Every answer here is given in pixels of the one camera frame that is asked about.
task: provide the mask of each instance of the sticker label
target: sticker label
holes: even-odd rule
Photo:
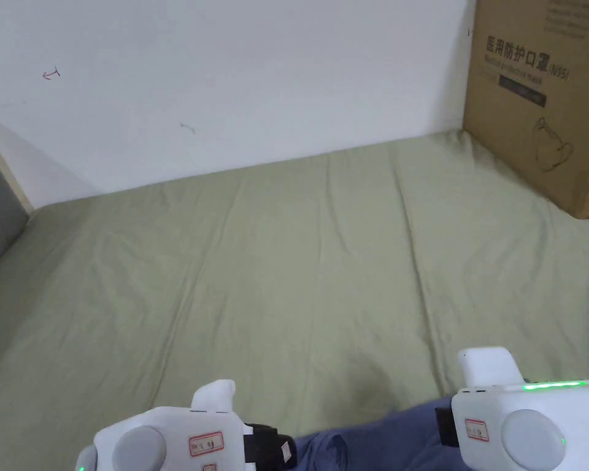
[[[466,419],[467,435],[469,438],[479,440],[480,442],[488,441],[487,425],[481,420]]]
[[[290,452],[290,445],[288,442],[281,445],[281,454],[284,455],[284,463],[288,463],[288,460],[290,460],[292,457],[292,453]]]
[[[214,451],[222,450],[224,447],[225,441],[222,438],[222,432],[199,435],[190,439],[190,454],[192,456],[213,453]]]

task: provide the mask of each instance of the black strap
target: black strap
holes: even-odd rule
[[[438,425],[438,436],[441,438],[441,445],[459,448],[456,424],[453,420],[452,408],[437,407],[436,424]]]
[[[244,461],[255,463],[258,471],[292,469],[297,464],[296,445],[292,437],[280,435],[268,425],[247,424],[253,435],[244,436]]]

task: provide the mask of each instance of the white wall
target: white wall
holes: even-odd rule
[[[459,128],[474,1],[0,0],[0,150],[38,207]]]

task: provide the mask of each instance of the green led light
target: green led light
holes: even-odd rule
[[[535,389],[549,389],[549,388],[567,388],[571,386],[586,386],[584,381],[565,381],[564,383],[540,383],[538,385],[526,385],[523,387],[525,391],[534,391]]]

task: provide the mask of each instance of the mattress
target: mattress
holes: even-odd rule
[[[479,345],[589,378],[589,221],[462,132],[52,205],[0,260],[0,469],[216,378],[287,434],[364,423]]]

